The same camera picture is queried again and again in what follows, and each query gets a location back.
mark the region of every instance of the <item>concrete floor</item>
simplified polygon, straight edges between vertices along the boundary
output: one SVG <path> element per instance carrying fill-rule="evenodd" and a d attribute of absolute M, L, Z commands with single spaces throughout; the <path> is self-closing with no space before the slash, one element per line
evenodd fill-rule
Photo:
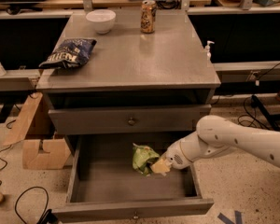
<path fill-rule="evenodd" d="M 214 97 L 211 113 L 237 123 L 237 118 L 245 114 L 243 102 L 246 97 L 249 95 Z M 280 112 L 280 103 L 275 101 L 274 94 L 260 95 L 259 98 L 270 113 Z M 14 108 L 7 122 L 0 124 L 0 150 L 4 148 L 2 143 L 9 132 L 7 123 L 14 120 L 18 114 L 19 111 Z M 257 117 L 265 122 L 260 112 L 257 113 Z M 1 153 L 1 157 L 8 161 L 8 165 L 0 172 L 0 180 L 3 182 L 0 190 L 6 197 L 6 200 L 0 204 L 0 224 L 22 223 L 15 213 L 15 203 L 25 190 L 33 186 L 40 186 L 48 191 L 48 208 L 54 209 L 65 204 L 71 167 L 56 171 L 24 170 L 21 166 L 21 148 L 22 143 L 18 143 Z M 234 211 L 238 211 L 242 214 L 244 224 L 280 223 L 279 168 L 236 149 L 228 156 L 199 160 L 195 163 L 195 169 L 202 196 L 211 198 L 215 202 L 206 215 L 140 218 L 136 222 L 138 224 L 222 224 L 224 222 L 218 218 L 222 214 L 233 223 L 240 224 L 235 222 L 234 216 Z M 18 212 L 27 223 L 36 223 L 45 203 L 45 192 L 34 189 L 22 196 L 18 203 Z M 132 224 L 135 220 L 87 223 Z"/>

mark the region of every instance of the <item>bowl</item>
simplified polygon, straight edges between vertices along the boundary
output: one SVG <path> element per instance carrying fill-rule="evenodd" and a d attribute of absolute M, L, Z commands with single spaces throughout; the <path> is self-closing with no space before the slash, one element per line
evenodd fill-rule
<path fill-rule="evenodd" d="M 114 26 L 116 13 L 108 9 L 97 9 L 89 12 L 86 19 L 92 24 L 98 34 L 106 34 Z"/>

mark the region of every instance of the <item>gold soda can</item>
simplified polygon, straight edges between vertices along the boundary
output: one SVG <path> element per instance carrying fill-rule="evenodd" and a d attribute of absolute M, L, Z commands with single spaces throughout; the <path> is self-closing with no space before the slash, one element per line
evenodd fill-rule
<path fill-rule="evenodd" d="M 157 4 L 154 0 L 144 0 L 141 9 L 141 32 L 151 34 L 155 31 Z"/>

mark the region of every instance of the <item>gray countertop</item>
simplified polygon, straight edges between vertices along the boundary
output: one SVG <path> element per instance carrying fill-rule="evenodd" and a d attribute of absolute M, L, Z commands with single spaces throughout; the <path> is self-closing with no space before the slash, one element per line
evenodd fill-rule
<path fill-rule="evenodd" d="M 85 12 L 74 12 L 56 47 L 65 38 L 95 38 L 91 58 L 76 69 L 45 70 L 38 90 L 215 89 L 220 85 L 185 11 L 158 10 L 153 34 L 140 32 L 140 9 L 114 11 L 115 26 L 105 35 L 93 31 Z"/>

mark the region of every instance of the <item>cabinet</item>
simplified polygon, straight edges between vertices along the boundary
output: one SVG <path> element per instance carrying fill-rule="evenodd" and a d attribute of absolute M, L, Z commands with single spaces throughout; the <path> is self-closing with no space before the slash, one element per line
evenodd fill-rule
<path fill-rule="evenodd" d="M 156 32 L 140 32 L 139 10 L 116 10 L 97 35 L 74 14 L 60 38 L 94 37 L 89 62 L 76 70 L 46 70 L 37 89 L 49 116 L 75 153 L 63 222 L 205 214 L 195 170 L 144 177 L 132 168 L 133 143 L 162 154 L 210 111 L 219 80 L 188 17 L 158 11 Z"/>

